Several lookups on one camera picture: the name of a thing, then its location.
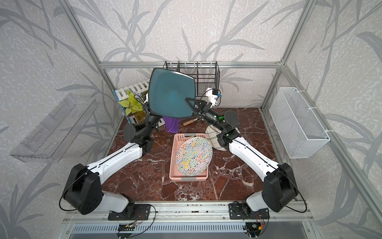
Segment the striped plaid round plate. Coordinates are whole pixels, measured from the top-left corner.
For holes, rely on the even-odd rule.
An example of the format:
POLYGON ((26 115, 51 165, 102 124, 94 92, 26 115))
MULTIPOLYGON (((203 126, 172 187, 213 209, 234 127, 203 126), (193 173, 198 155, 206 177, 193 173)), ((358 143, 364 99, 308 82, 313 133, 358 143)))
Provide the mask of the striped plaid round plate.
POLYGON ((237 137, 241 137, 241 133, 238 128, 231 131, 225 131, 223 136, 219 138, 218 136, 221 134, 221 130, 216 128, 215 126, 209 125, 205 131, 206 139, 210 142, 212 147, 216 150, 220 151, 228 151, 229 143, 236 139, 237 137))

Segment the purple cloth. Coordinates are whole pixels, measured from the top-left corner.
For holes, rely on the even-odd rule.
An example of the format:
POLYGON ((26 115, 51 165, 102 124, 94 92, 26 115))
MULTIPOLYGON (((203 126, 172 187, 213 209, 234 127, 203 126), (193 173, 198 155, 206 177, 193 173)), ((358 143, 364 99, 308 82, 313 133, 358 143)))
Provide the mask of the purple cloth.
POLYGON ((178 133, 180 119, 169 117, 162 117, 162 119, 165 122, 166 131, 168 133, 178 133))

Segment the dark green square plate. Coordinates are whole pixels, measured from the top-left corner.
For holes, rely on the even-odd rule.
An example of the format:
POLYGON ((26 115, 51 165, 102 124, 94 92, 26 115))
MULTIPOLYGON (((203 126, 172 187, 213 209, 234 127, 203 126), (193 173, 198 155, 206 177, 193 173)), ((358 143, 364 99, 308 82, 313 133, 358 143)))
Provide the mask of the dark green square plate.
POLYGON ((193 111, 186 98, 195 97, 193 77, 173 70, 153 69, 148 90, 150 112, 168 118, 188 118, 193 111))

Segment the colourful patterned round plate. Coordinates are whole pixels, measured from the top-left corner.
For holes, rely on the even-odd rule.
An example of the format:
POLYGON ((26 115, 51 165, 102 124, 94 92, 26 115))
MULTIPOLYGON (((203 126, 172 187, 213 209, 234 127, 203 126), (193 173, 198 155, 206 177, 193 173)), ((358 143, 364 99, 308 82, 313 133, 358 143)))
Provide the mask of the colourful patterned round plate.
POLYGON ((204 137, 193 137, 186 140, 176 154, 176 167, 185 176, 197 176, 209 166, 213 148, 204 137))

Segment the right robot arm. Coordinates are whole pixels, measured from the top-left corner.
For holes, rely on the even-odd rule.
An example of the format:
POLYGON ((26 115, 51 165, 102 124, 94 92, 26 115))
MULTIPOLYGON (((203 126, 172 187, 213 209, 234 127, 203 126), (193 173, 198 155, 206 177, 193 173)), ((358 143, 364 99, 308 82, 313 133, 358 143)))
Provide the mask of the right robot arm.
POLYGON ((212 103, 192 98, 185 99, 195 116, 200 116, 212 129, 217 129, 220 146, 239 157, 262 180, 263 189, 247 197, 243 204, 253 212, 270 209, 279 212, 298 195, 293 169, 267 158, 239 133, 239 116, 234 110, 219 115, 212 103))

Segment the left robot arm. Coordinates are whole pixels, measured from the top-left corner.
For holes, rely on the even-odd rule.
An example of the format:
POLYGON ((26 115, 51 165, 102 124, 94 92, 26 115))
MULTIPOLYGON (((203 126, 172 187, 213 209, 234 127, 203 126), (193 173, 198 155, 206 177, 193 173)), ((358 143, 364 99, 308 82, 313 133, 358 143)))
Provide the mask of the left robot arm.
POLYGON ((117 171, 149 153, 154 145, 151 135, 160 116, 149 113, 144 123, 127 124, 123 129, 127 144, 118 151, 89 165, 71 169, 61 200, 82 215, 93 211, 132 214, 134 203, 127 196, 102 190, 102 185, 117 171))

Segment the potted plant glass vase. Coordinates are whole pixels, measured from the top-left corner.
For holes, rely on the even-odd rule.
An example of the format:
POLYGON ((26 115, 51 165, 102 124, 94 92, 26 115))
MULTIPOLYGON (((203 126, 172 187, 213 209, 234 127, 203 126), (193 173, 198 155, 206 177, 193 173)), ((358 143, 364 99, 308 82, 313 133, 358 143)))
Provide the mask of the potted plant glass vase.
POLYGON ((147 91, 143 92, 142 94, 135 94, 134 92, 126 90, 125 94, 127 98, 119 101, 118 103, 121 107, 123 107, 127 116, 141 112, 147 113, 147 109, 144 106, 147 91))

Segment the pink plastic basket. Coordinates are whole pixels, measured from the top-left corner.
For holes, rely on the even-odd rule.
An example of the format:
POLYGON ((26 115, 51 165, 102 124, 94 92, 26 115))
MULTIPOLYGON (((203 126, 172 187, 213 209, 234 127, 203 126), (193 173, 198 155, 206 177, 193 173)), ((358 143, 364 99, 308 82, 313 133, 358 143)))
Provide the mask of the pink plastic basket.
POLYGON ((206 134, 204 133, 177 133, 174 135, 173 147, 172 147, 172 155, 170 161, 170 170, 169 170, 169 178, 175 182, 193 182, 193 181, 206 181, 209 176, 209 170, 206 168, 201 174, 190 177, 186 176, 179 172, 176 166, 176 154, 181 147, 181 145, 191 139, 193 137, 203 137, 206 138, 206 134))

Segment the blue white slatted crate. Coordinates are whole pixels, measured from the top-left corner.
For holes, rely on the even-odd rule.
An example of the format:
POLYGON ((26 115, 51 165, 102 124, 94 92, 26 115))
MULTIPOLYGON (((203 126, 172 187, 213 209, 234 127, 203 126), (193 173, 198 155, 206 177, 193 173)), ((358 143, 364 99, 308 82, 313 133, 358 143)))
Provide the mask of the blue white slatted crate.
MULTIPOLYGON (((127 100, 128 99, 128 94, 127 94, 127 91, 129 92, 132 92, 134 94, 138 94, 140 95, 141 97, 143 96, 143 93, 144 92, 147 92, 148 91, 148 88, 149 88, 149 80, 143 80, 143 81, 140 81, 138 83, 135 83, 135 84, 132 84, 132 85, 129 85, 127 87, 124 87, 124 88, 120 88, 120 89, 117 89, 113 92, 114 94, 114 97, 116 98, 116 100, 118 102, 122 101, 122 100, 127 100)), ((125 107, 123 106, 120 106, 125 114, 125 117, 127 119, 127 121, 129 123, 138 123, 137 119, 135 118, 134 115, 128 115, 126 112, 125 112, 125 107)))

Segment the left electronics board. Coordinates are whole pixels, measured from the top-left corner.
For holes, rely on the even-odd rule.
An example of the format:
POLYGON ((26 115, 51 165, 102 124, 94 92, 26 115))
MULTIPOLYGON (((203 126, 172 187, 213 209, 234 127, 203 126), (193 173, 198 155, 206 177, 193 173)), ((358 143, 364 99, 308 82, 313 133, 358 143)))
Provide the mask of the left electronics board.
POLYGON ((133 233, 135 230, 135 224, 119 224, 117 233, 125 234, 125 233, 133 233))

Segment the electronics board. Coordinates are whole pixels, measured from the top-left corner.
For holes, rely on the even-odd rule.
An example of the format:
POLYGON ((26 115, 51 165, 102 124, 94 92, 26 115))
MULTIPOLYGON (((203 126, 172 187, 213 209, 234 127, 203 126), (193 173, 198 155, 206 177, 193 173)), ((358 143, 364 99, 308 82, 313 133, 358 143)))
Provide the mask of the electronics board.
POLYGON ((125 233, 133 233, 135 230, 135 224, 119 224, 117 233, 125 234, 125 233))
POLYGON ((257 239, 261 234, 263 225, 261 223, 245 223, 244 230, 251 239, 257 239))

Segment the right electronics board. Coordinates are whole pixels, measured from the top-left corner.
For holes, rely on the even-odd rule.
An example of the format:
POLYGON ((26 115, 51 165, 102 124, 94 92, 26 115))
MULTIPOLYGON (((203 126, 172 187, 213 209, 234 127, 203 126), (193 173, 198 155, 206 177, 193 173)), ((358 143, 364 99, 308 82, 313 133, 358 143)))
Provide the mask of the right electronics board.
POLYGON ((261 223, 245 223, 244 230, 251 239, 257 239, 261 234, 263 225, 261 223))

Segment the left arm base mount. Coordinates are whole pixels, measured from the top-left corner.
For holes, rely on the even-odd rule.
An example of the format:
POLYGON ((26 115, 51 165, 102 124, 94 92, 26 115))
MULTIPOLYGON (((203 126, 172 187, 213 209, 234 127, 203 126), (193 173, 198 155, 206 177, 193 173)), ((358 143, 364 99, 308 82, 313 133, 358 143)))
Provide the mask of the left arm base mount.
POLYGON ((129 202, 121 213, 110 211, 107 219, 109 221, 147 221, 150 215, 150 209, 150 204, 135 204, 134 202, 129 202))

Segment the white mesh wall basket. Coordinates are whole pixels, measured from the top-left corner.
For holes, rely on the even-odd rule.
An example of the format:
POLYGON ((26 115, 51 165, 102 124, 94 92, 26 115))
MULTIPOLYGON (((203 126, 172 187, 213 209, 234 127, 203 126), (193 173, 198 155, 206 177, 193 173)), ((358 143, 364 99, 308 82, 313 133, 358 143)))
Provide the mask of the white mesh wall basket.
POLYGON ((313 107, 295 87, 279 88, 269 111, 291 159, 309 158, 331 140, 313 107))

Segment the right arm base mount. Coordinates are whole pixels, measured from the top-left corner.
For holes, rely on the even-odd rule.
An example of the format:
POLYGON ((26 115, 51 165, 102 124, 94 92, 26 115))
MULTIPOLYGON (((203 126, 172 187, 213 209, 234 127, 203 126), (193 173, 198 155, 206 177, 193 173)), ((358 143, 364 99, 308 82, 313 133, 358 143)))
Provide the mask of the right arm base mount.
POLYGON ((234 201, 228 204, 229 217, 232 220, 254 220, 254 219, 269 219, 269 209, 264 208, 258 211, 253 211, 246 203, 234 201))

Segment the clear acrylic wall shelf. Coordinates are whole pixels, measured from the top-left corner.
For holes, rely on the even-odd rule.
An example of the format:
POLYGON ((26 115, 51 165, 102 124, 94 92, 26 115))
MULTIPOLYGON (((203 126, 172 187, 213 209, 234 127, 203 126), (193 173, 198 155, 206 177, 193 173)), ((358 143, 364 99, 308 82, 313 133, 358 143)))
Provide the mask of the clear acrylic wall shelf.
POLYGON ((97 109, 94 98, 68 94, 14 149, 25 163, 57 163, 97 109))

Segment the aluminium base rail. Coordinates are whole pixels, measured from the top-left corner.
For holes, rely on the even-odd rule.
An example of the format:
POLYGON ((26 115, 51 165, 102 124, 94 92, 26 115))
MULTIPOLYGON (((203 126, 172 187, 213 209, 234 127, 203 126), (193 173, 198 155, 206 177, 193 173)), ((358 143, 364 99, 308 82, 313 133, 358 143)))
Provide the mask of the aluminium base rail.
MULTIPOLYGON (((146 223, 196 223, 196 222, 230 222, 233 212, 229 210, 230 201, 158 201, 147 202, 152 205, 146 223)), ((270 219, 266 222, 305 222, 313 221, 310 210, 305 209, 302 201, 292 201, 280 212, 269 210, 270 219)), ((109 212, 99 211, 82 215, 78 212, 68 212, 63 224, 69 223, 109 223, 109 212)))

